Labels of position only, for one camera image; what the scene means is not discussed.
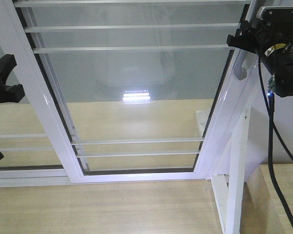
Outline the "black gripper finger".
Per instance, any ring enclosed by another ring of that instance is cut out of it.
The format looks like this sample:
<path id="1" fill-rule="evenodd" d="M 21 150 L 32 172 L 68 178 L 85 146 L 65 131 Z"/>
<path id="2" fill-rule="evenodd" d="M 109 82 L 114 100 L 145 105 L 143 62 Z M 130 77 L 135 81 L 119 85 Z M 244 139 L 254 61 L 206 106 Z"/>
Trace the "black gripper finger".
<path id="1" fill-rule="evenodd" d="M 6 54 L 0 58 L 0 84 L 6 84 L 6 81 L 17 65 L 15 56 L 12 54 Z"/>
<path id="2" fill-rule="evenodd" d="M 24 88 L 21 84 L 8 86 L 0 84 L 0 103 L 19 103 L 24 98 Z"/>

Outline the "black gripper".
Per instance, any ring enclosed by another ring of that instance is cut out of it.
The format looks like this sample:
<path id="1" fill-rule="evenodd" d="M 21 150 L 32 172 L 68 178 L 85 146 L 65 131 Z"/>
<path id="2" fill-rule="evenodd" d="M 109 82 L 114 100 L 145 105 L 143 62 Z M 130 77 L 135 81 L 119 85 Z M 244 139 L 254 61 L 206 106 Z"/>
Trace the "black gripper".
<path id="1" fill-rule="evenodd" d="M 257 29 L 253 28 L 247 20 L 240 22 L 241 35 L 228 35 L 227 45 L 258 53 L 259 44 L 265 55 L 271 55 L 278 49 L 284 49 L 286 53 L 293 47 L 293 14 L 289 15 L 267 15 L 263 17 L 266 23 L 261 32 L 255 37 Z"/>

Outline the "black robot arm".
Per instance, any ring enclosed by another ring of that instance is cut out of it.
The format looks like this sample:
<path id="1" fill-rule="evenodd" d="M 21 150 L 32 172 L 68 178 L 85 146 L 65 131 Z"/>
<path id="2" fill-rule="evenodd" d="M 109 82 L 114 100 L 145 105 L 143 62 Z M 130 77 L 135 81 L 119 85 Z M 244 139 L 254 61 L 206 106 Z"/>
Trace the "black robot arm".
<path id="1" fill-rule="evenodd" d="M 256 27 L 240 25 L 241 35 L 227 37 L 227 45 L 257 54 L 274 77 L 274 92 L 293 96 L 293 10 L 264 16 Z"/>

